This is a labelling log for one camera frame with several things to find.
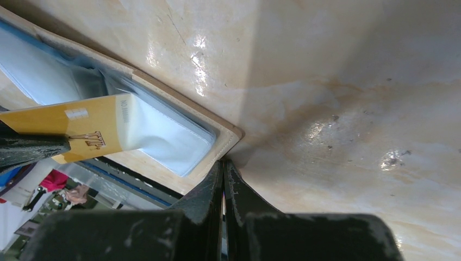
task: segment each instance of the yellow card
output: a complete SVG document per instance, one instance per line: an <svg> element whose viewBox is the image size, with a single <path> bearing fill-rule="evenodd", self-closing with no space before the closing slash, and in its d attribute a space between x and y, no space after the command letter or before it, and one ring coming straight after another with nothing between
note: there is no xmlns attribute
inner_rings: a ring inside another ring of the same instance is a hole
<svg viewBox="0 0 461 261"><path fill-rule="evenodd" d="M19 134L68 137L71 150L53 157L64 164L122 151L117 112L132 100L132 94L104 96L7 111L0 114L0 120Z"/></svg>

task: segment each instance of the white sticker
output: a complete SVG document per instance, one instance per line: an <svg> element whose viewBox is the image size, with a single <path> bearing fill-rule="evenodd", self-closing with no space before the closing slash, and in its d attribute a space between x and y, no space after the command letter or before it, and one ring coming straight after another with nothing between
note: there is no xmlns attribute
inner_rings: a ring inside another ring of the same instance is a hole
<svg viewBox="0 0 461 261"><path fill-rule="evenodd" d="M66 113L69 120L77 120L89 117L88 111L85 108L65 110L64 112Z"/></svg>

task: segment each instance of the black clamp jaw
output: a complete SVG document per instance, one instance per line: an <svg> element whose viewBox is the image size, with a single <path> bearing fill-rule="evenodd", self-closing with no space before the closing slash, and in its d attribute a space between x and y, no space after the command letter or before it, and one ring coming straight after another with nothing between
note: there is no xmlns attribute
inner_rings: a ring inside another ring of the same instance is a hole
<svg viewBox="0 0 461 261"><path fill-rule="evenodd" d="M0 121L0 176L70 149L68 138L64 136L21 135Z"/></svg>
<svg viewBox="0 0 461 261"><path fill-rule="evenodd" d="M21 260L221 260L223 194L229 260L403 260L381 219L284 214L230 160L165 210L53 214Z"/></svg>

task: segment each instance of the gold lettering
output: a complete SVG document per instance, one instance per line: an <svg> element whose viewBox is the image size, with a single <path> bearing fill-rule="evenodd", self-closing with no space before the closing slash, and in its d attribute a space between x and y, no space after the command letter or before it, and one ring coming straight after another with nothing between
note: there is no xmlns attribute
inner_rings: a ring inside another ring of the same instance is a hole
<svg viewBox="0 0 461 261"><path fill-rule="evenodd" d="M69 139L85 140L87 146L96 146L97 149L105 146L104 139L102 138L102 135L99 131L83 135L70 136Z"/></svg>

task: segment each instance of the beige marble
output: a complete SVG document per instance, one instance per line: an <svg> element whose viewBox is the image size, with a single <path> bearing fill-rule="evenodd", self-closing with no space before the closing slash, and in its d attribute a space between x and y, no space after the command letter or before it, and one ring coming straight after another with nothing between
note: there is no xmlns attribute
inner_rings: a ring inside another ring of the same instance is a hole
<svg viewBox="0 0 461 261"><path fill-rule="evenodd" d="M281 210L372 213L407 260L461 258L460 1L0 4L242 128L228 156Z"/></svg>

